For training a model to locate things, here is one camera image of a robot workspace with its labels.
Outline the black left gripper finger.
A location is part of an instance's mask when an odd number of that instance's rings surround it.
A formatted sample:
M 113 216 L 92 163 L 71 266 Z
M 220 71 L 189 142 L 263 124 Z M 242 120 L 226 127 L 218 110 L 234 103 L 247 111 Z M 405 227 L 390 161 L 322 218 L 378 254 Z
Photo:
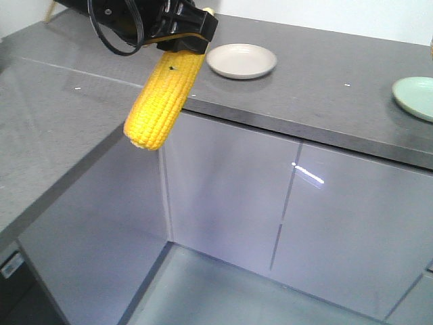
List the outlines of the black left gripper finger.
M 173 53 L 188 51 L 194 54 L 202 55 L 205 53 L 207 47 L 208 42 L 198 37 L 183 37 L 157 43 L 158 49 Z
M 160 39 L 197 37 L 212 41 L 218 20 L 209 12 L 187 5 L 164 8 L 158 29 Z

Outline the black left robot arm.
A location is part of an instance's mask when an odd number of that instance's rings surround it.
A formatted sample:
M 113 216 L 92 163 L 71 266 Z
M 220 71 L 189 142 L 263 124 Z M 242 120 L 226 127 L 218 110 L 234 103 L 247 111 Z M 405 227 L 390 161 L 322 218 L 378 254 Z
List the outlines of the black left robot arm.
M 212 41 L 218 20 L 193 1 L 60 1 L 89 17 L 101 42 L 112 53 L 131 56 L 143 46 L 156 44 L 162 51 L 203 54 Z M 101 26 L 109 28 L 132 47 L 115 47 Z

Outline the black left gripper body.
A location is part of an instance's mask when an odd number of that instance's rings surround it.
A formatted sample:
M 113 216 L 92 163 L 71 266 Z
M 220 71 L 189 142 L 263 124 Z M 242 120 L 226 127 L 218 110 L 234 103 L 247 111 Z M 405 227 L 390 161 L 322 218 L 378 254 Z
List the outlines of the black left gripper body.
M 196 7 L 193 1 L 92 1 L 91 24 L 105 46 L 111 46 L 111 42 L 102 25 L 131 46 L 168 41 L 158 37 L 161 13 L 176 5 Z

